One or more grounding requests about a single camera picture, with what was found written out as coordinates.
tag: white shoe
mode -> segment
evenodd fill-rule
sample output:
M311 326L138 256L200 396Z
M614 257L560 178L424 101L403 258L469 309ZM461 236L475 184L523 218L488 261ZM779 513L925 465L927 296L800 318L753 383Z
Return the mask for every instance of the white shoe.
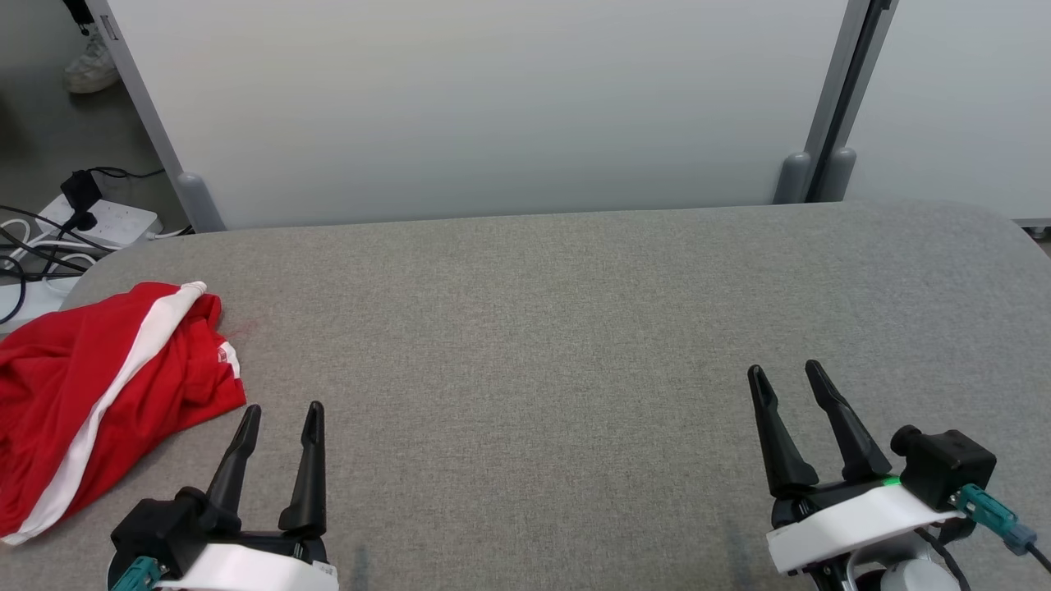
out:
M114 64L114 57L109 55L109 48L99 34L99 26L89 24L87 29L90 32L87 47L62 74L66 90L77 95L98 93L121 79L117 65Z

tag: red cloth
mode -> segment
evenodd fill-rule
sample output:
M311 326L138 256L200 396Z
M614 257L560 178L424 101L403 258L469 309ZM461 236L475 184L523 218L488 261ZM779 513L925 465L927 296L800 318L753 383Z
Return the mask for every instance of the red cloth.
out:
M179 286L131 291L43 315L0 342L0 535L18 531L70 442L124 364L143 318ZM204 293L161 351L102 415L77 493L76 513L112 487L168 435L245 404L241 380L218 348L221 311Z

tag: black pants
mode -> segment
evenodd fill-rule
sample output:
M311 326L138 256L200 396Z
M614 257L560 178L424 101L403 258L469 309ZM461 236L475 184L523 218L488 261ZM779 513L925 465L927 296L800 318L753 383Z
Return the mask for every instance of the black pants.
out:
M81 25L82 30L85 24L91 24L95 22L95 19L91 18L91 11L87 9L87 2L84 0L62 1L66 3L66 8L69 8L69 14L73 15L73 20L76 21L77 24Z

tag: person's leg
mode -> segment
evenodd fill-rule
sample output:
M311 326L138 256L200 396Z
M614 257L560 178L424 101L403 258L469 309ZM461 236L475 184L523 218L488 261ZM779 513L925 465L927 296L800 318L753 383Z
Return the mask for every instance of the person's leg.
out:
M69 8L69 14L73 15L73 20L80 27L80 32L87 36L87 47L84 53L70 62L62 73L66 90L87 94L112 86L121 79L121 75L117 72L105 40L99 34L91 11L87 9L87 3L85 0L62 1Z

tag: shoe sole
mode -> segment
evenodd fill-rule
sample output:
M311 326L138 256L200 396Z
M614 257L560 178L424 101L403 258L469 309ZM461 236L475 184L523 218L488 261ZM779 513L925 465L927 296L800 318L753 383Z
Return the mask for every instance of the shoe sole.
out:
M88 80L86 82L70 82L69 80L63 80L62 85L65 89L74 95L90 95L91 93L98 93L99 90L104 90L114 84L117 84L121 79L121 73L116 69L103 76L102 78L97 78L95 80Z

